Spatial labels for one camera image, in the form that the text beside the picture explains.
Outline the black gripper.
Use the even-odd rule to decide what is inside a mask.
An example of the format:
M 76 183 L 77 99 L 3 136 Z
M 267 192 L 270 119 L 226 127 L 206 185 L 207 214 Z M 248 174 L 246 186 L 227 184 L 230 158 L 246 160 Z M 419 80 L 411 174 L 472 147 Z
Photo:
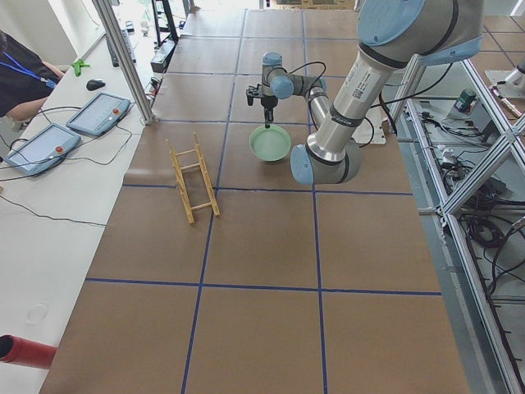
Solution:
M 257 84 L 256 86 L 249 86 L 245 90 L 247 104 L 253 106 L 253 103 L 258 99 L 263 107 L 265 130 L 269 130 L 271 123 L 274 122 L 274 108 L 276 107 L 276 96 L 268 95 L 263 92 L 263 86 Z

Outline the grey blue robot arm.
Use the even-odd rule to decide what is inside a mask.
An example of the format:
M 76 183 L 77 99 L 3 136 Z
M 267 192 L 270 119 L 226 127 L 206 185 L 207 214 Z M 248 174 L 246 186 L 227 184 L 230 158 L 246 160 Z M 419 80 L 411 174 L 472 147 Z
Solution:
M 294 179 L 303 185 L 345 183 L 362 162 L 353 134 L 393 74 L 413 57 L 425 66 L 451 64 L 482 46 L 483 1 L 366 1 L 358 15 L 358 53 L 333 100 L 312 87 L 318 101 L 317 131 L 290 155 Z
M 263 55 L 261 83 L 249 86 L 245 94 L 249 106 L 253 106 L 255 99 L 260 100 L 264 126 L 267 129 L 274 122 L 273 111 L 280 100 L 292 96 L 303 97 L 316 126 L 326 117 L 330 107 L 326 84 L 320 76 L 302 76 L 295 71 L 288 72 L 282 66 L 282 56 L 274 52 Z

